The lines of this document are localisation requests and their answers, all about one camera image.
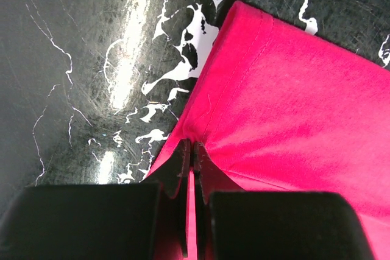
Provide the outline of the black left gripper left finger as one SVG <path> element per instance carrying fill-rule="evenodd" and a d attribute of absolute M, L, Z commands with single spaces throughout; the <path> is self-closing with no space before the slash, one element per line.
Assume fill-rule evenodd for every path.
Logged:
<path fill-rule="evenodd" d="M 23 189 L 1 219 L 2 259 L 183 259 L 191 143 L 143 182 Z"/>

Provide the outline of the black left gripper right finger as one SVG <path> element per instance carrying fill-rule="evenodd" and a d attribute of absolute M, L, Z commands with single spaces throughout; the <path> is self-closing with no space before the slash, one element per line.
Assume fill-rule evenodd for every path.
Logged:
<path fill-rule="evenodd" d="M 199 259 L 373 259 L 361 222 L 333 192 L 246 191 L 194 144 Z"/>

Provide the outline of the pink t shirt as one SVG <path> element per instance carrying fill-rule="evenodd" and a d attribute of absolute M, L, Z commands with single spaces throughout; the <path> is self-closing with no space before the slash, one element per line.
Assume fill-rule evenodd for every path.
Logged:
<path fill-rule="evenodd" d="M 389 258 L 389 72 L 236 1 L 151 171 L 199 141 L 240 186 L 330 191 Z"/>

